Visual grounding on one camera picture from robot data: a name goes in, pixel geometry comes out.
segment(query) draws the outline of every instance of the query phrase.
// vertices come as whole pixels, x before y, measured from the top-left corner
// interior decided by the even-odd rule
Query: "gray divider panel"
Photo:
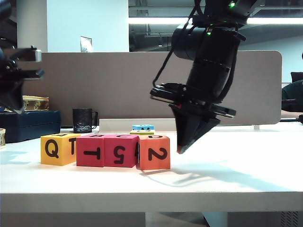
[[[43,53],[41,81],[27,81],[24,95],[48,96],[60,110],[62,125],[72,125],[71,110],[91,107],[100,118],[172,118],[166,103],[151,100],[152,80],[167,52]],[[158,83],[186,83],[192,61],[172,56]],[[277,51],[240,51],[233,85],[222,103],[234,119],[222,124],[272,124],[281,116],[282,56]]]

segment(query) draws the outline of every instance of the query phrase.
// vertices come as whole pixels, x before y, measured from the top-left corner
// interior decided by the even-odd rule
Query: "black mug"
[[[74,133],[89,133],[97,127],[98,112],[92,109],[81,108],[72,110],[72,124]]]

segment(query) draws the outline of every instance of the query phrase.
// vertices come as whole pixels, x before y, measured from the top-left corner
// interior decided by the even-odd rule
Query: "black robotic arm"
[[[11,14],[8,0],[0,0],[0,21]],[[17,61],[40,61],[41,51],[35,47],[18,49],[10,56],[4,54],[0,47],[0,106],[18,114],[23,112],[22,87],[24,80],[40,79],[44,73],[39,70],[22,70]]]
[[[206,0],[204,13],[200,2],[195,0],[189,15],[192,26],[186,23],[175,30],[172,49],[150,91],[152,99],[169,103],[174,113],[180,154],[220,123],[218,115],[232,118],[236,114],[218,104],[231,87],[238,47],[245,41],[238,29],[262,0]],[[194,61],[186,84],[155,85],[173,52]]]

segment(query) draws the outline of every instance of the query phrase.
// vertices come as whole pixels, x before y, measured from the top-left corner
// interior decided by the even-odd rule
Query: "toy block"
[[[151,130],[131,130],[129,132],[129,134],[132,134],[132,135],[154,135],[155,130],[154,129],[151,129]]]
[[[80,134],[41,136],[41,164],[63,166],[76,161],[76,138]]]
[[[151,124],[133,124],[133,130],[150,130],[150,129],[155,129],[155,126]]]
[[[170,143],[164,135],[140,135],[139,168],[170,169]]]
[[[105,166],[134,167],[138,163],[138,142],[138,135],[105,135]]]
[[[104,135],[77,137],[77,166],[103,167],[105,162]]]

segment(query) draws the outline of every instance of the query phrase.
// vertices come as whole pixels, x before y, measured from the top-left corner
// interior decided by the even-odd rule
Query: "mug handle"
[[[98,124],[98,112],[92,112],[92,118],[93,118],[93,127],[91,129],[95,129]]]

